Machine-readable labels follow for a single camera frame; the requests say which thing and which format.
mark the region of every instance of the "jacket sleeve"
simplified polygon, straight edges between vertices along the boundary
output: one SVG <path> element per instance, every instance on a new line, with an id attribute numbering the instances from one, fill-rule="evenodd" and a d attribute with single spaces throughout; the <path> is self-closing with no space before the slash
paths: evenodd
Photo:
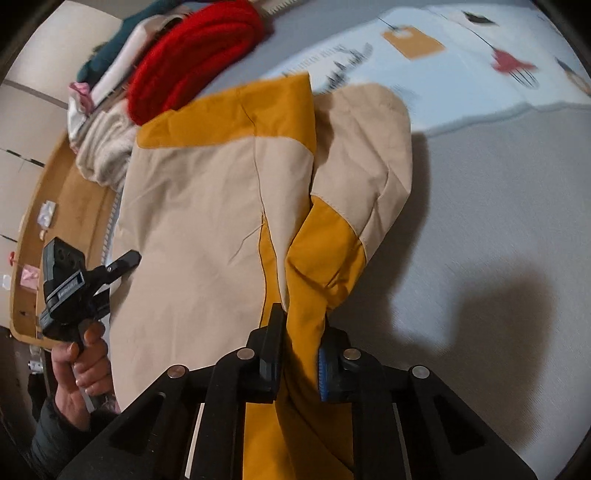
<path id="1" fill-rule="evenodd" d="M 100 433 L 114 416 L 93 413 L 90 430 L 83 432 L 72 425 L 57 409 L 53 397 L 41 409 L 37 430 L 31 443 L 29 463 L 43 480 L 57 478 L 64 467 Z"/>

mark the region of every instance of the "red knitted fabric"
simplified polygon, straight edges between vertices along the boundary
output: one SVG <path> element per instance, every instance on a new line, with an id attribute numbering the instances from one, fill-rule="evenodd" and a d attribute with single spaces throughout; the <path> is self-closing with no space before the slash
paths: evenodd
<path id="1" fill-rule="evenodd" d="M 137 124 L 188 104 L 222 70 L 264 37 L 248 0 L 209 5 L 164 36 L 140 62 L 129 85 L 129 117 Z"/>

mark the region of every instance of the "wall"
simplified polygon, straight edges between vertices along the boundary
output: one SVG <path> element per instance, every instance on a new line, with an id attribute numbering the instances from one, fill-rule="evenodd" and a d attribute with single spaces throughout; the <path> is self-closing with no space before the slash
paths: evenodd
<path id="1" fill-rule="evenodd" d="M 68 84 L 120 23 L 100 10 L 63 2 L 29 39 L 0 85 L 0 280 L 12 273 L 8 255 L 17 248 L 21 219 L 66 131 Z M 9 292 L 3 288 L 0 325 L 9 326 Z"/>

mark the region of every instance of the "folded clothes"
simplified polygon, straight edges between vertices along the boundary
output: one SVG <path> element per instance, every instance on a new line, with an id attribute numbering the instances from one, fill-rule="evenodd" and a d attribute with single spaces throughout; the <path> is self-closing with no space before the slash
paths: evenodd
<path id="1" fill-rule="evenodd" d="M 87 83 L 74 82 L 70 84 L 68 102 L 68 135 L 70 146 L 77 151 L 84 140 L 84 135 L 96 115 L 95 109 L 105 111 L 114 102 L 106 102 L 113 96 L 121 98 L 119 90 L 126 88 L 126 81 L 134 71 L 134 66 L 143 55 L 153 46 L 159 37 L 185 18 L 184 14 L 155 15 L 141 21 L 125 42 L 125 45 L 106 73 L 89 91 Z"/>
<path id="2" fill-rule="evenodd" d="M 137 131 L 137 125 L 127 114 L 127 100 L 121 100 L 109 111 L 100 111 L 76 156 L 82 176 L 120 191 Z"/>
<path id="3" fill-rule="evenodd" d="M 263 22 L 247 0 L 209 5 L 152 48 L 129 85 L 129 115 L 138 125 L 188 104 L 222 70 L 264 37 Z"/>
<path id="4" fill-rule="evenodd" d="M 82 66 L 78 72 L 76 81 L 85 82 L 88 83 L 90 87 L 94 87 L 105 74 L 109 66 L 115 61 L 128 37 L 142 20 L 170 12 L 173 8 L 182 3 L 183 0 L 156 0 L 141 12 L 125 18 L 121 22 L 119 31 L 113 36 L 113 38 L 105 43 L 99 51 Z"/>

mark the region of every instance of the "metal rivet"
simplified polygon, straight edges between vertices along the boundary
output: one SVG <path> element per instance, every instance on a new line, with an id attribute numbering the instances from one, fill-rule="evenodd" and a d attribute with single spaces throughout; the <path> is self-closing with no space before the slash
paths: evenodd
<path id="1" fill-rule="evenodd" d="M 343 356 L 347 360 L 359 360 L 361 358 L 361 352 L 356 348 L 347 348 L 347 350 L 343 352 Z"/>
<path id="2" fill-rule="evenodd" d="M 252 348 L 240 348 L 236 353 L 240 360 L 250 360 L 255 356 L 255 351 Z"/>
<path id="3" fill-rule="evenodd" d="M 166 370 L 170 378 L 181 378 L 186 372 L 187 369 L 182 365 L 173 365 Z"/>
<path id="4" fill-rule="evenodd" d="M 412 372 L 413 375 L 417 378 L 427 378 L 431 373 L 427 367 L 424 367 L 422 365 L 417 365 L 416 367 L 413 367 Z"/>

